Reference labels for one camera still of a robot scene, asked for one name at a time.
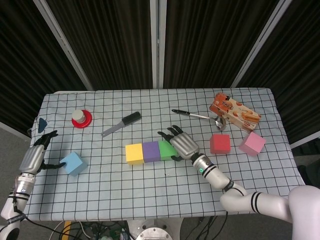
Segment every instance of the purple cube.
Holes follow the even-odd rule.
[[[159,144],[157,141],[142,143],[142,152],[145,163],[158,162],[161,160]]]

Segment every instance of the snack box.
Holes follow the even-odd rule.
[[[223,92],[219,92],[210,106],[210,110],[248,133],[254,130],[261,115],[234,100]]]

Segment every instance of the robotic arm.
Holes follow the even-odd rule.
[[[23,213],[30,194],[35,185],[35,177],[42,169],[58,169],[64,163],[58,165],[45,164],[44,155],[51,138],[57,136],[53,131],[39,138],[24,155],[19,170],[21,174],[15,178],[12,192],[5,202],[1,217],[7,220],[6,226],[0,226],[0,240],[16,240],[19,235],[20,222],[26,218]]]
[[[299,186],[293,189],[289,198],[247,191],[226,177],[210,159],[199,153],[199,146],[178,126],[168,130],[172,133],[158,132],[174,146],[179,157],[175,161],[191,160],[192,165],[215,188],[225,190],[220,202],[228,212],[254,211],[277,219],[293,223],[292,239],[320,239],[320,190],[313,186]]]

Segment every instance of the grid tablecloth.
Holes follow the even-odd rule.
[[[223,134],[230,135],[228,154],[211,154],[210,138],[221,132],[214,121],[171,112],[186,110],[211,115],[214,96],[224,92],[261,114],[254,130],[266,139],[258,156],[243,153],[238,146],[248,135],[233,124]],[[83,129],[71,122],[75,109],[92,113],[92,123]],[[101,132],[121,118],[140,111],[142,120],[102,138]],[[47,121],[38,133],[39,118]],[[159,130],[171,125],[182,130],[200,146],[214,164],[248,192],[288,196],[303,185],[288,143],[286,132],[268,88],[199,88],[108,90],[80,93],[54,93],[44,97],[32,127],[31,145],[43,134],[57,130],[45,152],[45,162],[57,164],[70,152],[78,153],[88,164],[78,176],[63,168],[42,170],[26,206],[32,220],[119,220],[163,217],[224,215],[221,190],[211,185],[191,161],[161,161],[130,166],[125,145],[159,141]]]

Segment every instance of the yellow cube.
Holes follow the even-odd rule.
[[[127,164],[144,164],[145,161],[142,151],[142,143],[126,145],[125,158]]]

